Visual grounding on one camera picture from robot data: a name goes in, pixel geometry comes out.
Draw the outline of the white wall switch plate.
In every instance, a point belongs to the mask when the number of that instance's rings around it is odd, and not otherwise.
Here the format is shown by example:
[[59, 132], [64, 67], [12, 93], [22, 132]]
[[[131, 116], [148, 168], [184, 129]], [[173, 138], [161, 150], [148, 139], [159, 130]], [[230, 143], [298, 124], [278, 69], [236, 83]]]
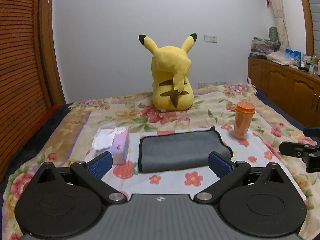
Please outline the white wall switch plate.
[[212, 35], [204, 35], [204, 42], [217, 43], [217, 37]]

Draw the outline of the wooden sideboard cabinet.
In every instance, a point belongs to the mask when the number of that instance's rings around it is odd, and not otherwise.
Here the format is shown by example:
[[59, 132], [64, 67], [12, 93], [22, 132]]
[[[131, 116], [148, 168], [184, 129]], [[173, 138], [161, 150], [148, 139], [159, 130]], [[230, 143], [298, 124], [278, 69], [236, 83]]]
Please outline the wooden sideboard cabinet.
[[300, 124], [319, 126], [319, 76], [250, 56], [248, 78]]

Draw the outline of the purple and grey towel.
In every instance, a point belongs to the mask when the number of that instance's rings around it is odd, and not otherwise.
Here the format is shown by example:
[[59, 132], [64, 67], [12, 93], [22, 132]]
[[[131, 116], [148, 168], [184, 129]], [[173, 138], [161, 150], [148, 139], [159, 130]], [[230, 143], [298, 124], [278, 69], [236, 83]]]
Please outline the purple and grey towel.
[[220, 133], [207, 130], [147, 136], [140, 140], [138, 170], [140, 173], [187, 170], [208, 165], [211, 152], [227, 159], [232, 149], [223, 143]]

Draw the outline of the yellow Pikachu plush toy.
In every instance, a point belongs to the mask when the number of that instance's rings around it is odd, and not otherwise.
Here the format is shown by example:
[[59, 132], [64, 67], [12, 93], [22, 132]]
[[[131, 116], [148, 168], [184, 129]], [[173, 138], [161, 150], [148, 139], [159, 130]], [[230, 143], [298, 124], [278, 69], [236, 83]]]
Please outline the yellow Pikachu plush toy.
[[193, 48], [197, 34], [189, 35], [181, 47], [157, 44], [146, 35], [139, 35], [140, 43], [152, 53], [152, 102], [161, 112], [188, 110], [194, 100], [188, 80], [191, 60], [187, 53]]

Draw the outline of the stack of books and papers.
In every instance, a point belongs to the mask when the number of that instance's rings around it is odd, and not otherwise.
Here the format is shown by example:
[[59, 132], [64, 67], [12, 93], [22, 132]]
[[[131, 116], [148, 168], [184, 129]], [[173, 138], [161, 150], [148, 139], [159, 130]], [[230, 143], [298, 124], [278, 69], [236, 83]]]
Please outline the stack of books and papers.
[[257, 59], [266, 59], [266, 56], [270, 53], [278, 51], [280, 49], [280, 42], [274, 42], [259, 37], [254, 37], [251, 43], [250, 57]]

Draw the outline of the floral bed sheet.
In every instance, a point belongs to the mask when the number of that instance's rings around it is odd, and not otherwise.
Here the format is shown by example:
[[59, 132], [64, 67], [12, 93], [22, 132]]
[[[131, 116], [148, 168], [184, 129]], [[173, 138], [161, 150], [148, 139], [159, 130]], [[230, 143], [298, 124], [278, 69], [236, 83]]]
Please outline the floral bed sheet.
[[295, 120], [281, 113], [263, 92], [249, 84], [213, 86], [197, 89], [194, 104], [183, 112], [161, 113], [151, 102], [149, 93], [75, 102], [62, 106], [34, 135], [10, 163], [1, 183], [1, 239], [19, 239], [20, 228], [14, 217], [15, 205], [40, 165], [51, 161], [70, 166], [83, 160], [91, 149], [97, 130], [108, 123], [128, 126], [131, 133], [191, 132], [223, 127], [234, 135], [235, 107], [239, 102], [255, 107], [249, 132], [258, 137], [285, 165], [306, 196], [307, 216], [300, 231], [303, 239], [319, 234], [319, 174], [308, 173], [298, 158], [282, 156], [283, 141], [315, 145], [304, 136]]

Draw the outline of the wall socket strip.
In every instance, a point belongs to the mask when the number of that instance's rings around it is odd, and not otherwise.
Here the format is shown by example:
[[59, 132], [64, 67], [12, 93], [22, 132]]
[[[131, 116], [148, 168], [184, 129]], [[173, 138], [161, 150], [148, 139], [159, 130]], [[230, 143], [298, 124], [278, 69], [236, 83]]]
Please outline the wall socket strip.
[[198, 88], [210, 87], [210, 86], [220, 86], [226, 85], [227, 82], [199, 82]]

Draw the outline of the orange plastic cup with lid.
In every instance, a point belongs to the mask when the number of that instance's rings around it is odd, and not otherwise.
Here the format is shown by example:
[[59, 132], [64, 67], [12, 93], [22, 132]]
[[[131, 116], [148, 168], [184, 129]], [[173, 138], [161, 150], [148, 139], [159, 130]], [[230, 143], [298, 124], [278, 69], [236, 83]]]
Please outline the orange plastic cup with lid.
[[251, 103], [239, 102], [235, 107], [234, 135], [239, 138], [245, 138], [251, 125], [255, 107]]

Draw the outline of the tissue box with tissue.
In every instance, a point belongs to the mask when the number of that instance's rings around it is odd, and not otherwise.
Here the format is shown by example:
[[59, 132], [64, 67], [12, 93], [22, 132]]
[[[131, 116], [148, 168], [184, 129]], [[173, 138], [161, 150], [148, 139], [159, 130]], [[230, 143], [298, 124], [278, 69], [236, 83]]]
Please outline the tissue box with tissue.
[[92, 142], [93, 158], [104, 152], [112, 154], [113, 165], [124, 165], [130, 144], [128, 126], [114, 126], [108, 124], [101, 126]]

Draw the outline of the beige tied curtain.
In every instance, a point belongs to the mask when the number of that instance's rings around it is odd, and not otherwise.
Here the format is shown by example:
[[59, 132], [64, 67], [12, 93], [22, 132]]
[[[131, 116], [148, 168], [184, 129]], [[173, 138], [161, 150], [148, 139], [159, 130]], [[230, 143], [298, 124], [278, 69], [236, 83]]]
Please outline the beige tied curtain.
[[269, 0], [269, 2], [273, 11], [274, 22], [278, 31], [280, 50], [284, 52], [285, 49], [290, 49], [290, 43], [285, 21], [283, 0]]

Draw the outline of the small bottles on cabinet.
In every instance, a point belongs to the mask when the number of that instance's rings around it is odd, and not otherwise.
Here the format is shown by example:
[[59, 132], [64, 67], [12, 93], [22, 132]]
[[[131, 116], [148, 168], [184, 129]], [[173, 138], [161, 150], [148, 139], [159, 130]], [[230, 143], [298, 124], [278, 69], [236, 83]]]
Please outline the small bottles on cabinet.
[[305, 71], [307, 73], [315, 74], [319, 76], [318, 63], [319, 63], [319, 57], [317, 56], [317, 53], [315, 53], [313, 56], [303, 54], [302, 60], [298, 69]]

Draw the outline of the blue picture card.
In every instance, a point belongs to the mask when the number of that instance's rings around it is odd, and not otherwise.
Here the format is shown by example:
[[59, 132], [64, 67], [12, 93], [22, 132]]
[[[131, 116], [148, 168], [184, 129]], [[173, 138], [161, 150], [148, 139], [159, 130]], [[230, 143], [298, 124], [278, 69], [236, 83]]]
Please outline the blue picture card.
[[292, 50], [289, 48], [285, 49], [285, 55], [290, 58], [291, 60], [291, 65], [292, 66], [296, 66], [296, 67], [300, 67], [301, 64], [301, 60], [302, 60], [302, 54], [300, 51], [296, 51], [296, 50]]

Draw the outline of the wooden slatted headboard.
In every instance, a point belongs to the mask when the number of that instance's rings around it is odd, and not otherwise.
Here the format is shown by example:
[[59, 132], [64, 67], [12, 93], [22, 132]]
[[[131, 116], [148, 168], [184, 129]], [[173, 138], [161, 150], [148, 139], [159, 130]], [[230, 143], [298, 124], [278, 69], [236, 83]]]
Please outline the wooden slatted headboard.
[[1, 0], [1, 176], [65, 103], [57, 71], [52, 0]]

